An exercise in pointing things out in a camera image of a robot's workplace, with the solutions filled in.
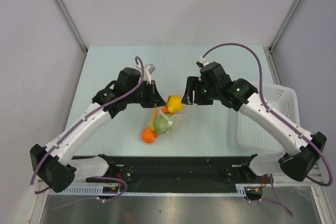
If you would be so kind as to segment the yellow fake bell pepper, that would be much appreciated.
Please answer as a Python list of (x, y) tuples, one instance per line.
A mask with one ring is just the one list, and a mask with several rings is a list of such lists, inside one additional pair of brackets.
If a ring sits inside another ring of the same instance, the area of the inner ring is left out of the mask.
[(181, 112), (184, 108), (184, 104), (182, 103), (182, 98), (177, 96), (177, 95), (173, 95), (170, 96), (168, 101), (167, 101), (167, 111), (168, 113), (177, 113), (177, 112)]

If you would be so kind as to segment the clear zip top bag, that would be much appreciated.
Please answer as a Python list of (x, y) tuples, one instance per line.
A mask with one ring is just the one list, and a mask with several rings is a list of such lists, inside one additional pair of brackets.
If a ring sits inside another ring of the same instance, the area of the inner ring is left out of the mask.
[(147, 144), (152, 144), (158, 138), (178, 129), (186, 117), (179, 95), (170, 95), (165, 98), (165, 102), (165, 106), (152, 110), (149, 122), (140, 134), (141, 140)]

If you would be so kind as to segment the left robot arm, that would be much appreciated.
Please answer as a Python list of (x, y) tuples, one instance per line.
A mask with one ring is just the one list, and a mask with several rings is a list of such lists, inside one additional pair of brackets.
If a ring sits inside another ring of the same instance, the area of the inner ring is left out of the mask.
[(127, 105), (139, 104), (143, 108), (166, 105), (151, 78), (154, 70), (153, 64), (124, 68), (117, 80), (97, 92), (71, 127), (45, 146), (35, 144), (29, 151), (33, 176), (39, 177), (56, 193), (64, 191), (76, 180), (100, 177), (105, 182), (112, 181), (116, 169), (107, 156), (98, 155), (76, 162), (72, 158), (95, 131), (125, 110)]

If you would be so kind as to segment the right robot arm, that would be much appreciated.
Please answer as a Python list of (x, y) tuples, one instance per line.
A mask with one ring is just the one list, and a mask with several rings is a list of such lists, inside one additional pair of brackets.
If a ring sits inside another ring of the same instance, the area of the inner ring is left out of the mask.
[(212, 105), (219, 101), (256, 122), (283, 147), (279, 153), (252, 155), (242, 169), (245, 181), (254, 183), (262, 175), (274, 173), (283, 173), (298, 182), (308, 178), (322, 157), (325, 135), (300, 128), (270, 107), (261, 97), (261, 90), (250, 82), (242, 78), (232, 80), (221, 64), (202, 65), (199, 72), (197, 77), (187, 77), (183, 104)]

